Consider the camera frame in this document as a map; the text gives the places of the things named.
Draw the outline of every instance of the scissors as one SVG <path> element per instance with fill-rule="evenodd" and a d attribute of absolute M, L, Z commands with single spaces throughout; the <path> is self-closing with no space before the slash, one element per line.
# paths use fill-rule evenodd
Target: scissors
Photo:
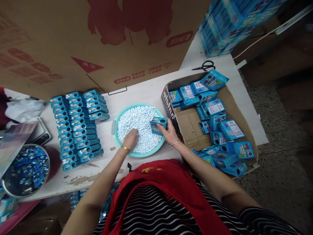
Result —
<path fill-rule="evenodd" d="M 215 69 L 214 62 L 211 61 L 211 60 L 204 61 L 201 67 L 195 68 L 195 69 L 192 69 L 192 70 L 204 70 L 204 71 L 207 72 L 207 69 L 209 69 L 209 68 Z"/>

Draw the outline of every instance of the white cable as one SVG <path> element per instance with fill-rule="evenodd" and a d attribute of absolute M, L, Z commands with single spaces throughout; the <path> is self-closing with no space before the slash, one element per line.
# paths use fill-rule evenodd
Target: white cable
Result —
<path fill-rule="evenodd" d="M 268 36 L 269 34 L 271 34 L 272 32 L 275 32 L 276 30 L 278 30 L 281 27 L 285 27 L 287 26 L 287 24 L 290 21 L 296 20 L 295 22 L 297 22 L 298 20 L 300 20 L 301 18 L 303 18 L 304 16 L 306 16 L 308 13 L 310 13 L 313 10 L 313 4 L 310 4 L 309 6 L 307 6 L 306 8 L 304 8 L 302 11 L 300 11 L 298 14 L 296 14 L 295 16 L 293 16 L 292 18 L 290 18 L 288 21 L 286 21 L 285 23 L 283 23 L 282 25 L 278 26 L 276 29 L 272 30 L 271 32 L 269 32 L 268 34 L 265 34 L 262 38 L 260 38 L 259 40 L 255 41 L 254 43 L 252 43 L 250 46 L 248 46 L 243 52 L 241 52 L 239 55 L 237 55 L 234 59 L 238 58 L 239 56 L 241 56 L 246 50 L 248 50 L 250 47 L 252 47 L 254 44 L 256 44 L 258 41 L 260 41 L 261 39 L 265 38 L 266 36 Z"/>

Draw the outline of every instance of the blue plastic bowl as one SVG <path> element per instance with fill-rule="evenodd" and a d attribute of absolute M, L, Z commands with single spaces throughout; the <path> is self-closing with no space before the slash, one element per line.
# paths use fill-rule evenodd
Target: blue plastic bowl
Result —
<path fill-rule="evenodd" d="M 123 115 L 123 113 L 125 113 L 127 110 L 131 109 L 131 108 L 135 108 L 135 107 L 138 107 L 138 106 L 148 106 L 148 107 L 153 107 L 152 105 L 149 105 L 149 104 L 146 104 L 146 103 L 135 103 L 135 104 L 131 104 L 129 106 L 127 106 L 126 108 L 124 108 L 116 117 L 116 119 L 114 119 L 113 123 L 112 123 L 112 136 L 114 137 L 114 140 L 117 144 L 117 146 L 120 148 L 122 146 L 122 142 L 120 142 L 120 140 L 118 139 L 118 134 L 117 134 L 117 131 L 118 131 L 118 121 L 120 120 L 121 116 Z M 157 114 L 160 115 L 160 117 L 163 118 L 163 115 L 161 114 L 161 112 L 155 108 L 155 111 Z M 132 157 L 148 157 L 154 153 L 156 153 L 156 151 L 158 151 L 161 146 L 163 145 L 165 141 L 165 138 L 162 137 L 162 140 L 161 142 L 158 144 L 158 146 L 156 146 L 153 150 L 151 150 L 150 152 L 147 152 L 147 153 L 137 153 L 137 152 L 133 152 L 133 151 L 130 151 L 130 153 L 128 154 L 129 156 L 132 156 Z"/>

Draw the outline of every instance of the red triangle symbol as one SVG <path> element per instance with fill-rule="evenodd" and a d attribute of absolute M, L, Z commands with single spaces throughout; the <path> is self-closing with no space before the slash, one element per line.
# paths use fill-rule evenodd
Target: red triangle symbol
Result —
<path fill-rule="evenodd" d="M 172 64 L 172 62 L 168 62 L 168 63 L 165 63 L 164 66 L 167 69 L 171 64 Z"/>
<path fill-rule="evenodd" d="M 81 60 L 81 59 L 78 59 L 78 58 L 75 58 L 75 57 L 72 57 L 71 58 L 83 69 L 85 70 L 86 73 L 90 73 L 90 72 L 93 72 L 93 71 L 96 71 L 96 70 L 99 70 L 99 69 L 104 69 L 104 67 L 100 66 L 100 65 L 96 65 L 96 64 L 93 64 L 93 63 L 90 63 L 90 62 L 87 62 L 87 61 L 84 61 L 84 60 Z"/>

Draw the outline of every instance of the floor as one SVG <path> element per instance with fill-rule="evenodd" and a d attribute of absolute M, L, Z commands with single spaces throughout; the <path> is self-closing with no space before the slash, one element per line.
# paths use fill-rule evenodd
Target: floor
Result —
<path fill-rule="evenodd" d="M 270 143 L 258 148 L 260 167 L 236 182 L 263 208 L 313 234 L 313 185 L 296 157 L 312 143 L 299 125 L 302 114 L 284 109 L 274 85 L 251 88 L 242 78 Z"/>

